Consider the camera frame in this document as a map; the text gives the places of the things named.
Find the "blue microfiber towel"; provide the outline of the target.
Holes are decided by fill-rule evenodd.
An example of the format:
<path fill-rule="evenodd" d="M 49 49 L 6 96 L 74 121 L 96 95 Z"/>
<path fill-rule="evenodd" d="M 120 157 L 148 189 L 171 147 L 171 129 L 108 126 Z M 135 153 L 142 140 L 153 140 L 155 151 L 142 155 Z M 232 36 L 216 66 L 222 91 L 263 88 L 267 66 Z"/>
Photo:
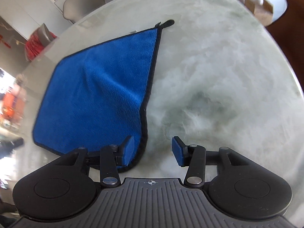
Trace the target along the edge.
<path fill-rule="evenodd" d="M 55 67 L 32 130 L 33 142 L 58 155 L 78 147 L 90 153 L 135 140 L 126 172 L 147 145 L 149 102 L 162 31 L 173 20 L 96 44 Z"/>

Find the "red patterned cloth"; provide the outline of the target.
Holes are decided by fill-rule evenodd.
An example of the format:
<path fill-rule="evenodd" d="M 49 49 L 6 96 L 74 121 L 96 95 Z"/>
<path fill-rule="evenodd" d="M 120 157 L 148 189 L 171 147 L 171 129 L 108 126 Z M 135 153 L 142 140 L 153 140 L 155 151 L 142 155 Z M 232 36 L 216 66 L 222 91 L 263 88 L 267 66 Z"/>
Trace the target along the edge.
<path fill-rule="evenodd" d="M 34 41 L 27 41 L 25 44 L 25 59 L 27 62 L 33 61 L 46 47 L 41 43 Z"/>

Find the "beige chair with red cloth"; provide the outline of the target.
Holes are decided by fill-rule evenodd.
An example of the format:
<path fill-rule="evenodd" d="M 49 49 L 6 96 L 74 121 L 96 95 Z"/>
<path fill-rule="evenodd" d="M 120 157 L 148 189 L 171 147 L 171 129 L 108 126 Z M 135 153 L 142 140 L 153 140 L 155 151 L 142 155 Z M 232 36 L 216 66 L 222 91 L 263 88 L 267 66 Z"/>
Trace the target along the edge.
<path fill-rule="evenodd" d="M 47 47 L 57 36 L 49 31 L 47 26 L 43 23 L 37 28 L 31 35 L 28 41 L 34 41 L 41 43 L 44 47 Z"/>

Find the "cardboard box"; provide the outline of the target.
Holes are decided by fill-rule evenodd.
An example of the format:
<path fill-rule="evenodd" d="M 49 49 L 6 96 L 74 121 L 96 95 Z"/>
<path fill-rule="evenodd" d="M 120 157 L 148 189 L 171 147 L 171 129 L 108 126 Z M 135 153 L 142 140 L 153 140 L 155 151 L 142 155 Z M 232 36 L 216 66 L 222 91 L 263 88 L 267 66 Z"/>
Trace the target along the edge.
<path fill-rule="evenodd" d="M 257 12 L 274 13 L 273 4 L 268 0 L 263 0 L 262 3 L 258 3 L 254 0 L 244 0 L 244 5 L 252 14 L 256 14 Z"/>

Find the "beige chair right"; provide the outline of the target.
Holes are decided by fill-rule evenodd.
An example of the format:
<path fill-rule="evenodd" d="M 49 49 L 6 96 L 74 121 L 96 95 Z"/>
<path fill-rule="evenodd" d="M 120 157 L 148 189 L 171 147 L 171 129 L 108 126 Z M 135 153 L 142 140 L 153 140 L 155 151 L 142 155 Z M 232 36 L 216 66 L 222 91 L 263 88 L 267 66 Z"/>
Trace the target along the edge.
<path fill-rule="evenodd" d="M 76 23 L 91 12 L 113 0 L 66 0 L 63 4 L 63 17 Z"/>

